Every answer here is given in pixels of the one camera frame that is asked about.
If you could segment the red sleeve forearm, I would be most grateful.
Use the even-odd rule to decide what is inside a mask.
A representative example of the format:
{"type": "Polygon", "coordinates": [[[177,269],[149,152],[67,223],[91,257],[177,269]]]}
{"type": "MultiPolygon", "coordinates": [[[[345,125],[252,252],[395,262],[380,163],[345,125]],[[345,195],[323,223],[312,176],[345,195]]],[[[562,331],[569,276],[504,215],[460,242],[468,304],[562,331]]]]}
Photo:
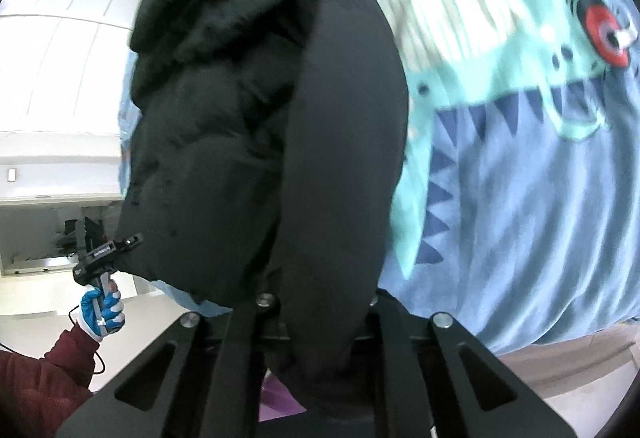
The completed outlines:
{"type": "Polygon", "coordinates": [[[79,326],[65,330],[42,358],[1,354],[1,435],[53,437],[92,397],[99,343],[79,326]]]}

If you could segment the left gloved hand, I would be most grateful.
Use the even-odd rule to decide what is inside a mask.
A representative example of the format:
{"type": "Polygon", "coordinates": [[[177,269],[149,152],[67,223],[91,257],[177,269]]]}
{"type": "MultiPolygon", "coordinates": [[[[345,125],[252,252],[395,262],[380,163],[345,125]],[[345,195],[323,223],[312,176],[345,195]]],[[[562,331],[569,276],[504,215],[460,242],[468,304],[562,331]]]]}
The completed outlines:
{"type": "Polygon", "coordinates": [[[117,333],[125,322],[122,295],[113,280],[108,281],[106,292],[93,288],[81,297],[77,324],[97,343],[117,333]]]}

